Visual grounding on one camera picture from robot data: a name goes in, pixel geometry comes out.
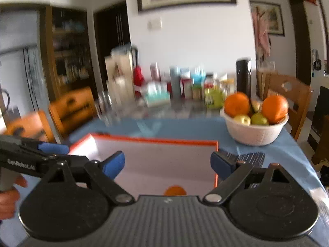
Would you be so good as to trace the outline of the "person's left hand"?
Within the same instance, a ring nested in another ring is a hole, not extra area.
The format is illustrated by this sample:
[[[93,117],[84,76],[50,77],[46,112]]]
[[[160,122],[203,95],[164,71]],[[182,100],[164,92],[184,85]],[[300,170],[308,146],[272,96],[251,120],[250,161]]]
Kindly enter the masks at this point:
[[[13,186],[8,191],[0,195],[0,219],[7,220],[14,217],[16,212],[16,202],[20,199],[20,193]]]

